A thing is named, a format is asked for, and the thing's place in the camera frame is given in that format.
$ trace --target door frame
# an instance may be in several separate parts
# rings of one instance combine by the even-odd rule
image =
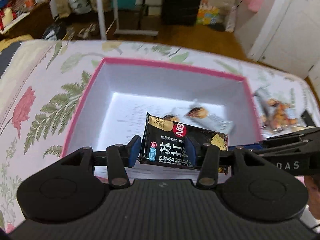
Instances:
[[[275,0],[262,26],[259,36],[247,54],[249,59],[259,61],[279,28],[292,0]]]

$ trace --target black circular disc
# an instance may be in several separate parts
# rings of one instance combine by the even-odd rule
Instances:
[[[305,186],[290,174],[250,167],[222,185],[222,198],[237,214],[259,221],[284,221],[302,214]]]
[[[44,223],[78,219],[96,209],[104,196],[103,184],[90,172],[63,165],[36,173],[17,191],[24,215]]]

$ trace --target blue sticker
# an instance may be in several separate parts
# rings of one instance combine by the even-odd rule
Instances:
[[[156,148],[151,147],[149,151],[149,160],[154,162],[156,159]]]

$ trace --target hand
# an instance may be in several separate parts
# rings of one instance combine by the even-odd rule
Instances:
[[[315,219],[320,219],[320,192],[318,186],[314,183],[311,176],[304,176],[304,184],[309,193],[309,211]]]

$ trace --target door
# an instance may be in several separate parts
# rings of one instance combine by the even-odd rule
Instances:
[[[259,61],[305,78],[320,59],[320,0],[291,0]]]

